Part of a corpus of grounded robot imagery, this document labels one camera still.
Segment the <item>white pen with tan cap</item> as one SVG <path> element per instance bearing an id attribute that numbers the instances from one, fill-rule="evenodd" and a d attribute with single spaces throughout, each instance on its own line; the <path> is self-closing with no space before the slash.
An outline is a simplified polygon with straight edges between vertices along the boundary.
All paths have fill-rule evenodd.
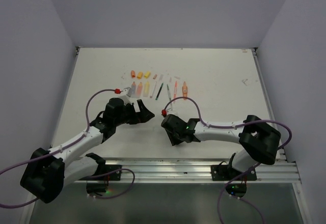
<path id="1" fill-rule="evenodd" d="M 150 93 L 150 98 L 153 98 L 154 93 L 155 93 L 156 86 L 157 86 L 157 82 L 155 82 L 154 85 L 153 85 L 152 91 Z"/>

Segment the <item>yellow highlighter marker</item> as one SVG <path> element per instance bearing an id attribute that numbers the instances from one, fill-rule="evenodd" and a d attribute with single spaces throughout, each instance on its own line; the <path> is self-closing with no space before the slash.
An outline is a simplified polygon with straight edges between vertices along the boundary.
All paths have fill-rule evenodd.
<path id="1" fill-rule="evenodd" d="M 149 95 L 149 88 L 150 88 L 150 83 L 147 81 L 144 86 L 144 92 L 143 92 L 143 97 L 148 97 Z"/>

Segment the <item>orange highlighter marker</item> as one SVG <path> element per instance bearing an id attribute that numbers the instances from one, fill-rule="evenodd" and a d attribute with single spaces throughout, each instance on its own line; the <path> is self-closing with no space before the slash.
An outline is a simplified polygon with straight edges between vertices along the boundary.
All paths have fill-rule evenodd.
<path id="1" fill-rule="evenodd" d="M 135 92 L 135 96 L 137 98 L 140 98 L 141 94 L 142 94 L 142 89 L 143 89 L 143 84 L 142 82 L 140 82 L 137 86 L 136 92 Z"/>

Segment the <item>white marker with peach tip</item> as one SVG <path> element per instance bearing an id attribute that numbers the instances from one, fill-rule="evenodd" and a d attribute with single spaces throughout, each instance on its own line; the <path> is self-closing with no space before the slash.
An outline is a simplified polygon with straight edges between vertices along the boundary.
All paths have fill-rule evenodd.
<path id="1" fill-rule="evenodd" d="M 136 89 L 137 89 L 137 85 L 136 85 L 135 82 L 133 82 L 131 84 L 131 87 L 130 87 L 130 96 L 131 97 L 134 97 L 135 96 Z"/>

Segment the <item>green clear pen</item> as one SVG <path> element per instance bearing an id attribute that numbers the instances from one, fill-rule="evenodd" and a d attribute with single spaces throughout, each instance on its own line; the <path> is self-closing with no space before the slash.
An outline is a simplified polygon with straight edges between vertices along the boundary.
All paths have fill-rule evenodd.
<path id="1" fill-rule="evenodd" d="M 162 91 L 163 86 L 164 86 L 164 83 L 162 82 L 161 85 L 160 85 L 160 87 L 159 87 L 159 90 L 157 92 L 157 95 L 155 97 L 155 100 L 158 100 L 158 98 L 159 98 L 159 96 L 161 94 L 161 91 Z"/>

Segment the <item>orange marker cap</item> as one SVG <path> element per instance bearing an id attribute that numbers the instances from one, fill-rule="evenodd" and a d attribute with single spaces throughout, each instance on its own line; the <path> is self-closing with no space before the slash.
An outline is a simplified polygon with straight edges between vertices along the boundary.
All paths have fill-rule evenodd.
<path id="1" fill-rule="evenodd" d="M 137 74 L 137 79 L 141 79 L 143 77 L 143 72 L 139 72 L 138 74 Z"/>

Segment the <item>yellow marker cap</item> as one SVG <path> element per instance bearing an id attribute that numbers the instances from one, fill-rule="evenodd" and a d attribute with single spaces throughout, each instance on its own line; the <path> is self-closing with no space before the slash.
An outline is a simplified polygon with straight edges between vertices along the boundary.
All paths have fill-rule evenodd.
<path id="1" fill-rule="evenodd" d="M 150 71 L 147 71 L 147 72 L 144 74 L 144 78 L 145 78 L 145 79 L 148 79 L 150 75 L 151 75 L 151 72 L 150 72 Z"/>

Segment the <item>peach marker cap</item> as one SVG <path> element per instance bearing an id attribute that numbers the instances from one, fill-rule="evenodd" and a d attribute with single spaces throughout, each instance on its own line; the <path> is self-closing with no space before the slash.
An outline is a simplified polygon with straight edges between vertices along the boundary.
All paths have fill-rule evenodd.
<path id="1" fill-rule="evenodd" d="M 131 77 L 132 78 L 135 78 L 135 71 L 131 70 L 131 73 L 130 74 L 131 74 Z"/>

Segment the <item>orange clear highlighter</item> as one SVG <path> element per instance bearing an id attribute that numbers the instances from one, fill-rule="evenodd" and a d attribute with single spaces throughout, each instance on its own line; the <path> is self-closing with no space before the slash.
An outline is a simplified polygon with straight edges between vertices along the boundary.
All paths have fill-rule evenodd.
<path id="1" fill-rule="evenodd" d="M 188 87 L 187 87 L 186 82 L 184 81 L 183 85 L 182 85 L 182 96 L 183 96 L 184 100 L 186 100 L 187 95 L 188 95 Z"/>

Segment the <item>thin orange pen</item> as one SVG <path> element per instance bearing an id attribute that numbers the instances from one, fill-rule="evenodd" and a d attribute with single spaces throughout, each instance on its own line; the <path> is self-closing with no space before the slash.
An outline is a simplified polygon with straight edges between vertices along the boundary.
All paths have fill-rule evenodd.
<path id="1" fill-rule="evenodd" d="M 177 97 L 178 81 L 175 81 L 173 99 Z"/>

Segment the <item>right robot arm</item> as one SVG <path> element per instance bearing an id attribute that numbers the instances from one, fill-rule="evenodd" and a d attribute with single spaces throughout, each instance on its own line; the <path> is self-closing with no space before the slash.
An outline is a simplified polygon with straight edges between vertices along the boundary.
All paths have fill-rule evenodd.
<path id="1" fill-rule="evenodd" d="M 231 179 L 239 179 L 256 164 L 273 165 L 276 161 L 281 134 L 257 116 L 248 115 L 244 126 L 235 122 L 213 127 L 205 125 L 197 118 L 187 122 L 176 115 L 167 115 L 161 127 L 166 131 L 173 146 L 183 142 L 222 141 L 239 144 L 243 147 L 234 153 L 227 166 Z"/>

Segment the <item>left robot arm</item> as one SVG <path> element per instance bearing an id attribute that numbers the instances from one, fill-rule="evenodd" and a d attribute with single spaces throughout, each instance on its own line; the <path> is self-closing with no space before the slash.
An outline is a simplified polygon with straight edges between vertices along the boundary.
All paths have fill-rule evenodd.
<path id="1" fill-rule="evenodd" d="M 141 99 L 134 104 L 112 98 L 105 109 L 87 128 L 69 141 L 45 150 L 39 148 L 31 155 L 20 180 L 20 186 L 44 203 L 52 202 L 70 183 L 83 178 L 105 179 L 105 160 L 89 150 L 115 134 L 118 126 L 146 123 L 154 118 Z"/>

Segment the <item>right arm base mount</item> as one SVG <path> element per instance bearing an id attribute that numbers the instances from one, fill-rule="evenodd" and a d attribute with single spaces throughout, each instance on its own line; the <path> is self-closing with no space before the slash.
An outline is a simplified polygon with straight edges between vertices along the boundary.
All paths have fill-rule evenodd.
<path id="1" fill-rule="evenodd" d="M 253 170 L 250 173 L 238 177 L 241 172 L 235 170 L 231 167 L 231 163 L 233 161 L 234 156 L 232 156 L 228 163 L 222 161 L 220 164 L 215 164 L 210 166 L 210 173 L 212 181 L 230 181 L 233 178 L 237 177 L 237 181 L 240 183 L 230 183 L 226 187 L 226 192 L 234 197 L 242 198 L 245 196 L 247 192 L 247 182 L 248 181 L 256 181 L 257 175 L 256 171 Z"/>

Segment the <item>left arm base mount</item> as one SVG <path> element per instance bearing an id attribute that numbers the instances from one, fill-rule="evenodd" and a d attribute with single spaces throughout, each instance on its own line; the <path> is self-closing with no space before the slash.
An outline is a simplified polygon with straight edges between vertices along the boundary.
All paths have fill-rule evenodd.
<path id="1" fill-rule="evenodd" d="M 101 183 L 87 183 L 86 191 L 90 195 L 104 199 L 108 197 L 110 192 L 107 187 L 110 181 L 120 181 L 121 179 L 121 168 L 120 164 L 106 164 L 106 160 L 95 153 L 88 153 L 85 155 L 86 159 L 91 159 L 96 163 L 95 172 L 91 175 L 84 175 L 80 180 L 84 181 L 100 181 Z"/>

